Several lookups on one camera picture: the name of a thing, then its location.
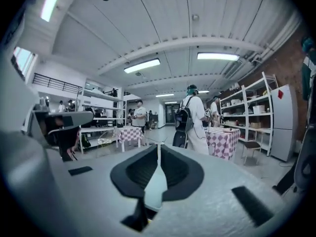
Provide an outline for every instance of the checkered tablecloth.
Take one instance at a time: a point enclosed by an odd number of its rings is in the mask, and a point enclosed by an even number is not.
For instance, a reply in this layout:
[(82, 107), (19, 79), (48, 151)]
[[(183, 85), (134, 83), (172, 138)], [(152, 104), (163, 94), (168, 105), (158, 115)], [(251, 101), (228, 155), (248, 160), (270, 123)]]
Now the checkered tablecloth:
[(205, 133), (207, 145), (215, 148), (213, 155), (230, 160), (236, 152), (240, 130), (233, 129), (233, 132), (224, 132), (224, 128), (221, 127), (206, 127)]
[(114, 127), (113, 134), (121, 143), (123, 141), (138, 140), (143, 137), (142, 128), (134, 126)]

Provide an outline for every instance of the backpack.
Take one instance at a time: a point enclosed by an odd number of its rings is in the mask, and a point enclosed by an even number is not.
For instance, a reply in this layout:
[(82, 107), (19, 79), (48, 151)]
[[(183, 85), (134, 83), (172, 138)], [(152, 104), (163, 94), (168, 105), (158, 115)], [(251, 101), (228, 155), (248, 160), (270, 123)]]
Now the backpack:
[(190, 109), (188, 108), (190, 100), (193, 98), (190, 97), (187, 104), (183, 106), (183, 101), (181, 102), (179, 110), (175, 114), (175, 121), (176, 121), (176, 130), (188, 132), (190, 129), (193, 128), (193, 120), (191, 116)]
[(82, 134), (81, 135), (81, 141), (82, 141), (82, 146), (85, 147), (85, 148), (89, 148), (91, 147), (91, 144), (90, 142), (88, 141), (88, 138), (85, 134)]

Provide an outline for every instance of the white ceiling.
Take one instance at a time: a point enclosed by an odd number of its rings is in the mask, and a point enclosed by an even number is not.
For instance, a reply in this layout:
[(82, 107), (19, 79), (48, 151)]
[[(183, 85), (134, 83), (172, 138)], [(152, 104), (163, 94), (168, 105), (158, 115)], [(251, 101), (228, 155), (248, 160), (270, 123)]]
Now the white ceiling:
[[(43, 1), (27, 10), (21, 47), (142, 98), (180, 99), (189, 84), (211, 97), (252, 69), (249, 56), (264, 52), (296, 11), (288, 0), (58, 0), (47, 23)], [(198, 52), (238, 54), (240, 66), (229, 72), (233, 62), (197, 60)], [(161, 64), (140, 77), (123, 71), (154, 58)]]

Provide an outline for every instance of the white refrigerator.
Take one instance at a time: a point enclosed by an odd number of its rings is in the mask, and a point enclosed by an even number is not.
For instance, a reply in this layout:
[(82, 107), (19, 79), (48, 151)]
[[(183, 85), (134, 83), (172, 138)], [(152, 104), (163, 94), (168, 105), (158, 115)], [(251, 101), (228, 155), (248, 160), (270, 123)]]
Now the white refrigerator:
[(295, 89), (287, 84), (272, 90), (271, 97), (274, 114), (271, 155), (288, 161), (293, 155), (298, 126)]

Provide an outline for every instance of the floor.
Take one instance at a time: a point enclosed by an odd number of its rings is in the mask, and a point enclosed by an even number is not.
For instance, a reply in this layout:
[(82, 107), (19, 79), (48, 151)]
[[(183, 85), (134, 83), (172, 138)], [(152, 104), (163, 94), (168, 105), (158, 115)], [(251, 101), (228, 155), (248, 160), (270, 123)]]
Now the floor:
[[(160, 129), (154, 129), (151, 131), (146, 131), (147, 143), (154, 142), (162, 142), (165, 144), (172, 145), (173, 136), (175, 133), (174, 126), (165, 126)], [(132, 150), (137, 146), (137, 143), (132, 143), (129, 146), (127, 143), (125, 144), (125, 151)], [(246, 171), (253, 174), (255, 177), (260, 179), (262, 182), (266, 183), (268, 186), (272, 187), (276, 185), (279, 180), (286, 174), (287, 171), (290, 170), (290, 167), (293, 165), (295, 158), (291, 159), (289, 162), (282, 162), (274, 157), (267, 157), (264, 151), (259, 153), (259, 151), (255, 152), (254, 158), (252, 158), (252, 153), (249, 152), (248, 159), (246, 164), (243, 165), (244, 159), (241, 158), (243, 150), (242, 143), (238, 143), (236, 149), (236, 155), (233, 159), (234, 163), (245, 169)], [(86, 150), (85, 154), (76, 153), (76, 157), (78, 160), (91, 159), (91, 158), (99, 158), (111, 154), (121, 153), (121, 146), (116, 148), (116, 144), (113, 143), (103, 148)], [(259, 163), (256, 165), (257, 157), (259, 157)], [(293, 192), (294, 186), (292, 186), (286, 193), (283, 194), (283, 199), (286, 202), (291, 202), (297, 196), (298, 193)]]

